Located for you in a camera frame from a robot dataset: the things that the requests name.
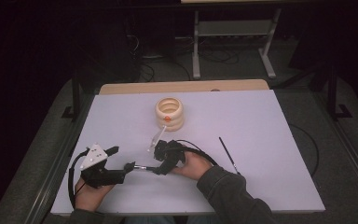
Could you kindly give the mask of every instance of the table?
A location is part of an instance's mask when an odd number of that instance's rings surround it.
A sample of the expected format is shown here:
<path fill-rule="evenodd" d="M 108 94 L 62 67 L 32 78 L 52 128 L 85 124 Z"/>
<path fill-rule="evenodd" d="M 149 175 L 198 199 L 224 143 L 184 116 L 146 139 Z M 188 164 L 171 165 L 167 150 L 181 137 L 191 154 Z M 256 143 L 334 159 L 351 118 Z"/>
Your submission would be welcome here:
<path fill-rule="evenodd" d="M 249 2 L 249 0 L 182 0 L 184 4 L 191 3 L 221 3 L 221 2 Z M 193 45 L 193 78 L 200 79 L 199 36 L 217 35 L 266 35 L 264 48 L 258 50 L 269 78 L 275 78 L 276 74 L 269 61 L 269 47 L 278 25 L 281 9 L 277 8 L 270 20 L 252 21 L 200 21 L 199 12 L 194 16 L 194 45 Z"/>
<path fill-rule="evenodd" d="M 247 178 L 248 191 L 267 202 L 273 212 L 324 210 L 275 94 L 263 80 L 105 85 L 94 99 L 74 157 L 97 141 L 103 148 L 120 146 L 118 154 L 108 159 L 107 169 L 121 169 L 132 161 L 158 166 L 160 162 L 147 148 L 158 131 L 154 105 L 166 96 L 182 101 L 186 122 L 181 130 L 165 133 L 163 140 L 193 142 L 233 172 L 218 140 L 221 136 Z M 52 213 L 72 212 L 66 181 L 65 177 Z M 122 216 L 213 213 L 194 180 L 145 171 L 129 173 L 124 184 L 108 194 L 100 211 Z"/>

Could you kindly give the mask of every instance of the person's right hand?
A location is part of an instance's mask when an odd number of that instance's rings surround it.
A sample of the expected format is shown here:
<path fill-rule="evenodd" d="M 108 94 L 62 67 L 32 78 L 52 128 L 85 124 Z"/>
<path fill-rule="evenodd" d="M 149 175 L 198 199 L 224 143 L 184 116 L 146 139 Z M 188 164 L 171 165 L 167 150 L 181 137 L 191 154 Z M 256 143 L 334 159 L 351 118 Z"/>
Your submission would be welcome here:
<path fill-rule="evenodd" d="M 186 162 L 183 167 L 175 167 L 172 169 L 174 174 L 183 175 L 188 178 L 199 180 L 212 165 L 202 156 L 193 153 L 185 152 Z"/>

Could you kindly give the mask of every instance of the metal stand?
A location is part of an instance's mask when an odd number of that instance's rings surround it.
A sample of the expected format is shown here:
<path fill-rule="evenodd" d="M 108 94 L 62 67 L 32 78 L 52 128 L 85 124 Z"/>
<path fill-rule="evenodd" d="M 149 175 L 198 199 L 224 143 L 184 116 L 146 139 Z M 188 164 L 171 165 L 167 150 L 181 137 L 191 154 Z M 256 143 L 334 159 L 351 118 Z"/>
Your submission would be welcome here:
<path fill-rule="evenodd" d="M 299 81 L 301 78 L 310 74 L 315 74 L 315 77 L 309 84 L 311 91 L 321 91 L 324 84 L 328 81 L 327 87 L 327 112 L 330 114 L 334 121 L 339 118 L 351 118 L 352 115 L 345 105 L 338 105 L 342 112 L 336 112 L 337 103 L 337 72 L 331 63 L 316 63 L 311 68 L 301 72 L 294 77 L 291 77 L 283 83 L 272 86 L 272 90 L 284 89 L 293 83 Z"/>
<path fill-rule="evenodd" d="M 193 78 L 200 79 L 199 36 L 217 35 L 266 35 L 264 48 L 259 49 L 261 60 L 269 78 L 275 78 L 275 72 L 269 61 L 269 47 L 275 34 L 281 9 L 275 11 L 272 20 L 261 21 L 200 21 L 199 12 L 195 12 L 194 19 L 194 50 L 193 50 Z"/>
<path fill-rule="evenodd" d="M 67 106 L 63 111 L 62 118 L 63 119 L 72 119 L 75 121 L 80 114 L 80 83 L 77 79 L 77 71 L 74 72 L 72 76 L 72 106 Z"/>
<path fill-rule="evenodd" d="M 274 37 L 275 34 L 275 29 L 278 25 L 278 19 L 279 16 L 281 15 L 281 9 L 278 8 L 275 11 L 275 15 L 274 18 L 271 21 L 271 25 L 269 27 L 269 31 L 268 31 L 268 35 L 267 35 L 267 43 L 264 46 L 264 48 L 259 49 L 258 52 L 260 54 L 261 60 L 263 61 L 264 67 L 266 68 L 267 71 L 267 75 L 269 78 L 275 78 L 276 74 L 274 72 L 274 69 L 272 68 L 271 62 L 269 61 L 269 47 L 271 45 L 272 42 L 272 38 Z"/>

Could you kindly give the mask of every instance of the black cable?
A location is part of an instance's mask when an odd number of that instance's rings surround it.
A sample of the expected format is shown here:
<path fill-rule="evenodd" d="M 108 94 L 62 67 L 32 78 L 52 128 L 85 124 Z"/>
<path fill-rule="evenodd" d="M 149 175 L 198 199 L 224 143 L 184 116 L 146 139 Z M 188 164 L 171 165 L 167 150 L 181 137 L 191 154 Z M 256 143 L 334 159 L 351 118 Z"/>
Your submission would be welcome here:
<path fill-rule="evenodd" d="M 179 140 L 175 140 L 176 142 L 186 142 L 186 143 L 189 143 L 191 146 L 195 147 L 196 149 L 198 149 L 199 151 L 202 151 L 199 147 L 197 147 L 195 144 L 187 141 L 187 140 L 182 140 L 182 139 L 179 139 Z"/>
<path fill-rule="evenodd" d="M 187 69 L 183 65 L 179 64 L 178 62 L 173 62 L 173 61 L 152 61 L 152 62 L 147 62 L 147 63 L 174 63 L 174 64 L 180 66 L 181 68 L 183 68 L 185 70 L 188 80 L 191 81 L 190 73 L 188 73 Z"/>
<path fill-rule="evenodd" d="M 77 155 L 77 157 L 72 162 L 71 168 L 69 168 L 68 171 L 68 194 L 69 194 L 69 200 L 71 201 L 72 207 L 75 208 L 75 193 L 74 193 L 74 174 L 75 174 L 75 165 L 77 161 L 84 156 L 87 156 L 90 149 L 87 147 L 86 151 L 80 153 Z"/>
<path fill-rule="evenodd" d="M 76 198 L 76 195 L 78 194 L 78 192 L 83 189 L 83 187 L 86 185 L 86 180 L 84 181 L 84 183 L 80 186 L 80 188 L 75 192 L 74 197 Z"/>
<path fill-rule="evenodd" d="M 318 148 L 318 145 L 316 144 L 316 141 L 312 138 L 312 136 L 310 136 L 310 134 L 307 133 L 304 129 L 302 129 L 302 128 L 294 125 L 294 124 L 291 124 L 291 123 L 289 123 L 289 125 L 299 129 L 301 132 L 306 134 L 307 137 L 312 141 L 313 145 L 315 146 L 316 162 L 315 162 L 315 166 L 314 166 L 312 172 L 310 173 L 310 176 L 313 177 L 315 175 L 316 171 L 318 170 L 318 167 L 319 167 L 319 148 Z"/>
<path fill-rule="evenodd" d="M 187 38 L 184 38 L 184 40 L 190 40 L 190 41 L 189 41 L 189 43 L 186 44 L 185 46 L 180 46 L 180 47 L 176 47 L 176 46 L 175 46 L 176 55 L 181 54 L 181 53 L 183 53 L 183 52 L 188 52 L 188 51 L 190 51 L 190 50 L 193 49 L 193 46 L 194 46 L 193 37 L 189 36 L 189 37 L 187 37 Z"/>
<path fill-rule="evenodd" d="M 153 68 L 152 66 L 150 66 L 150 65 L 145 64 L 145 63 L 142 63 L 142 66 L 145 66 L 145 67 L 149 68 L 149 69 L 151 70 L 151 73 L 147 73 L 144 69 L 142 69 L 142 71 L 143 71 L 145 74 L 149 75 L 150 78 L 146 78 L 146 77 L 144 77 L 143 75 L 141 75 L 141 76 L 145 79 L 146 82 L 154 81 L 154 76 L 155 76 L 155 70 L 154 70 L 154 68 Z"/>
<path fill-rule="evenodd" d="M 213 55 L 213 52 L 211 54 L 206 54 L 205 52 L 203 52 L 202 50 L 199 51 L 199 56 L 202 57 L 204 60 L 209 61 L 209 62 L 213 62 L 213 63 L 224 63 L 224 64 L 236 64 L 240 61 L 240 53 L 244 50 L 246 50 L 247 48 L 249 48 L 252 44 L 254 44 L 254 42 L 257 40 L 257 38 L 253 37 L 252 40 L 249 41 L 249 43 L 244 46 L 243 49 L 239 50 L 239 51 L 234 51 L 231 50 L 227 47 L 227 45 L 225 43 L 223 43 L 223 41 L 219 38 L 217 39 L 218 42 L 220 43 L 221 47 L 223 50 L 219 50 L 223 53 L 225 53 L 227 55 L 226 58 L 219 58 L 217 56 Z M 229 62 L 229 60 L 231 60 L 232 58 L 235 57 L 235 61 L 234 62 Z"/>

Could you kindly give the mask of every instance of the wire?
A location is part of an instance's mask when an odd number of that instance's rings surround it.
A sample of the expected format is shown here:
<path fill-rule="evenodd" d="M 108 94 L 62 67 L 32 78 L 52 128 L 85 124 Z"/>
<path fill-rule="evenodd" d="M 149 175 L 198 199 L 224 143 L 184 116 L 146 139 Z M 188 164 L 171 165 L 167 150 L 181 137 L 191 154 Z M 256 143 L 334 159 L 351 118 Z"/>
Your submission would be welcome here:
<path fill-rule="evenodd" d="M 183 68 L 183 70 L 185 70 L 188 80 L 191 81 L 190 73 L 188 73 L 187 69 L 183 65 L 179 64 L 178 62 L 173 62 L 173 61 L 153 61 L 153 62 L 148 62 L 148 63 L 173 63 L 173 64 L 176 64 L 179 67 Z"/>
<path fill-rule="evenodd" d="M 76 195 L 78 194 L 78 192 L 83 189 L 83 187 L 86 185 L 86 180 L 84 181 L 84 183 L 80 186 L 80 188 L 75 192 L 74 197 L 76 197 Z"/>
<path fill-rule="evenodd" d="M 186 43 L 185 46 L 178 46 L 178 47 L 175 47 L 175 51 L 176 51 L 176 54 L 179 55 L 179 54 L 182 54 L 184 52 L 190 52 L 192 49 L 193 49 L 193 46 L 194 46 L 194 39 L 192 36 L 189 36 L 189 37 L 185 37 L 183 38 L 185 40 L 190 40 L 189 43 Z"/>
<path fill-rule="evenodd" d="M 135 52 L 136 52 L 136 50 L 137 50 L 138 47 L 139 47 L 139 39 L 138 39 L 138 37 L 136 37 L 135 35 L 127 35 L 127 37 L 132 37 L 132 38 L 135 38 L 135 40 L 136 40 L 135 48 L 133 48 L 133 50 L 132 50 L 132 52 L 131 52 L 132 55 L 135 55 Z"/>
<path fill-rule="evenodd" d="M 75 174 L 75 165 L 77 161 L 81 158 L 86 156 L 90 151 L 90 148 L 87 147 L 86 151 L 80 153 L 72 162 L 71 168 L 68 171 L 68 194 L 69 200 L 71 201 L 72 206 L 75 208 L 75 194 L 74 194 L 74 174 Z"/>
<path fill-rule="evenodd" d="M 257 40 L 258 38 L 253 37 L 252 40 L 250 40 L 248 42 L 248 44 L 246 46 L 244 46 L 243 49 L 239 50 L 239 51 L 234 51 L 234 50 L 230 50 L 227 45 L 225 43 L 223 43 L 223 41 L 221 40 L 221 38 L 217 38 L 219 44 L 221 45 L 221 47 L 223 48 L 223 50 L 220 50 L 221 52 L 225 53 L 227 55 L 227 57 L 225 58 L 219 58 L 215 55 L 213 55 L 212 53 L 206 53 L 203 51 L 199 52 L 199 56 L 201 56 L 204 60 L 209 61 L 209 62 L 213 62 L 213 63 L 224 63 L 224 64 L 236 64 L 240 61 L 240 54 L 242 51 L 248 49 L 251 45 L 254 44 L 254 42 Z M 209 44 L 206 45 L 206 47 L 212 47 L 213 45 Z"/>
<path fill-rule="evenodd" d="M 160 54 L 155 54 L 155 55 L 149 55 L 149 56 L 142 56 L 143 59 L 162 59 L 162 58 L 166 58 L 167 56 L 164 55 L 160 55 Z"/>
<path fill-rule="evenodd" d="M 154 76 L 155 76 L 155 70 L 154 70 L 154 68 L 153 68 L 152 66 L 150 66 L 150 65 L 145 64 L 145 63 L 142 63 L 142 65 L 145 66 L 145 67 L 147 67 L 147 68 L 149 68 L 149 69 L 151 70 L 151 73 L 147 73 L 143 68 L 141 68 L 141 69 L 142 69 L 142 72 L 144 72 L 146 75 L 149 75 L 149 76 L 150 76 L 150 78 L 146 78 L 146 77 L 144 77 L 144 76 L 141 74 L 142 78 L 144 78 L 146 82 L 156 81 L 156 80 L 154 79 Z"/>
<path fill-rule="evenodd" d="M 310 136 L 309 133 L 307 133 L 304 129 L 289 123 L 290 126 L 299 129 L 301 132 L 303 132 L 304 134 L 307 135 L 307 137 L 312 141 L 313 145 L 315 146 L 315 152 L 316 152 L 316 162 L 315 162 L 315 166 L 313 167 L 312 172 L 310 173 L 310 176 L 313 177 L 316 173 L 316 171 L 318 170 L 319 167 L 319 148 L 318 145 L 316 144 L 316 141 L 312 138 L 312 136 Z"/>
<path fill-rule="evenodd" d="M 201 157 L 205 158 L 212 165 L 218 165 L 217 162 L 214 159 L 212 159 L 212 157 L 210 157 L 208 154 L 206 154 L 203 151 L 199 151 L 199 150 L 196 150 L 194 148 L 191 148 L 191 147 L 172 147 L 172 148 L 167 148 L 167 149 L 161 150 L 161 152 L 168 152 L 168 151 L 189 151 L 189 152 L 193 152 L 193 153 L 196 153 L 197 155 L 200 155 Z"/>
<path fill-rule="evenodd" d="M 187 140 L 175 140 L 176 142 L 186 142 L 186 143 L 189 143 L 191 146 L 195 147 L 196 149 L 198 149 L 199 151 L 202 151 L 199 147 L 197 147 L 196 145 L 194 145 L 193 143 L 187 141 Z"/>

